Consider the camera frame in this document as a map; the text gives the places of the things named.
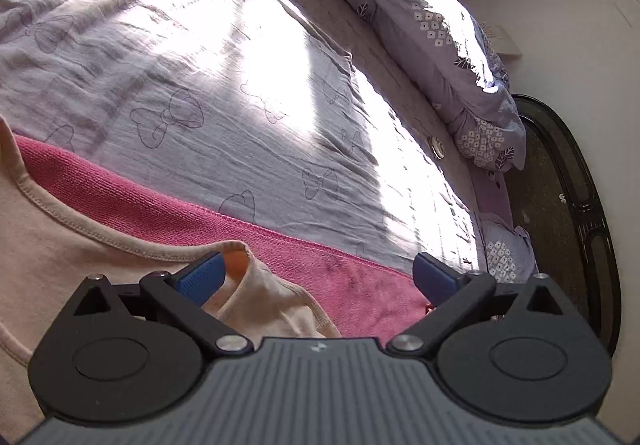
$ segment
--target bed sheet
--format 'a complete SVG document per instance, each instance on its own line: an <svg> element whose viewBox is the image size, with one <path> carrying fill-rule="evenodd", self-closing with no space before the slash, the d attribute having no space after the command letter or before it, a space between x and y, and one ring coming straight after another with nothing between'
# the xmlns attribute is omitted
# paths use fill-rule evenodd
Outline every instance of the bed sheet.
<svg viewBox="0 0 640 445"><path fill-rule="evenodd" d="M303 12L0 0L0 111L20 134L277 232L406 273L422 250L484 268L442 122L346 3L295 1Z"/></svg>
<svg viewBox="0 0 640 445"><path fill-rule="evenodd" d="M526 133L507 71L457 0L346 0L418 86L475 165L522 169Z"/></svg>

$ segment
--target wall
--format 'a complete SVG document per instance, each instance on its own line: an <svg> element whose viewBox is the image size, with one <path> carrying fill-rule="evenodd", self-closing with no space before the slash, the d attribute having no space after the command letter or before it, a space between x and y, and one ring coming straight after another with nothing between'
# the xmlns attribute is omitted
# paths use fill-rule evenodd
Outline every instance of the wall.
<svg viewBox="0 0 640 445"><path fill-rule="evenodd" d="M523 53L506 60L512 91L550 105L577 139L612 234L622 280L622 335L600 417L640 434L640 3L461 0L505 28Z"/></svg>

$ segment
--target gray bed sheet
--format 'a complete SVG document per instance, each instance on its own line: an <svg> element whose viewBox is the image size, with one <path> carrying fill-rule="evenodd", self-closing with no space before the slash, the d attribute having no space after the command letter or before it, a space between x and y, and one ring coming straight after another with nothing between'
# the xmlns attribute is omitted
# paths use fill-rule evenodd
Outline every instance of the gray bed sheet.
<svg viewBox="0 0 640 445"><path fill-rule="evenodd" d="M442 121L346 2L293 1L0 0L0 112L283 234L406 273L422 250L485 268Z"/></svg>

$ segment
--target sunlight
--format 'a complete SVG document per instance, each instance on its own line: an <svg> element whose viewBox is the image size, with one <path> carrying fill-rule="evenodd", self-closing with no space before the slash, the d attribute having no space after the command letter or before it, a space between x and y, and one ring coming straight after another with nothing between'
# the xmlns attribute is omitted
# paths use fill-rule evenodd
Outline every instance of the sunlight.
<svg viewBox="0 0 640 445"><path fill-rule="evenodd" d="M434 13L441 13L446 17L444 24L449 29L449 34L456 43L458 56L468 59L472 63L472 69L478 77L476 85L485 92L496 92L494 75L489 69L486 54L480 43L467 43L466 39L476 36L474 21L471 15L457 0L416 0Z"/></svg>
<svg viewBox="0 0 640 445"><path fill-rule="evenodd" d="M361 96L371 152L378 162L385 236L411 258L427 251L456 269L478 269L469 211L366 76L356 72L356 79L358 88L367 90Z"/></svg>
<svg viewBox="0 0 640 445"><path fill-rule="evenodd" d="M242 6L245 36L239 45L242 92L263 111L259 121L288 126L308 138L316 125L310 89L307 33L282 13L276 0L247 0Z"/></svg>
<svg viewBox="0 0 640 445"><path fill-rule="evenodd" d="M153 0L168 16L168 20L159 21L153 20L144 0L141 3L126 19L162 38L154 53L186 59L206 75L220 72L225 59L223 46L235 19L234 0Z"/></svg>

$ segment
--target metal screw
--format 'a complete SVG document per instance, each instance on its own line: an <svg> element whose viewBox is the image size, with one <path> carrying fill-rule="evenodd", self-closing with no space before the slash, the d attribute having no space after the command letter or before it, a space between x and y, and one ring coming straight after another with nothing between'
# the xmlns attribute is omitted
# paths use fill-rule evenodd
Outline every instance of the metal screw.
<svg viewBox="0 0 640 445"><path fill-rule="evenodd" d="M242 351L249 345L249 341L242 335L225 335L216 340L216 346L222 351Z"/></svg>
<svg viewBox="0 0 640 445"><path fill-rule="evenodd" d="M424 345L424 342L415 335L403 333L391 340L391 346L398 351L417 351Z"/></svg>

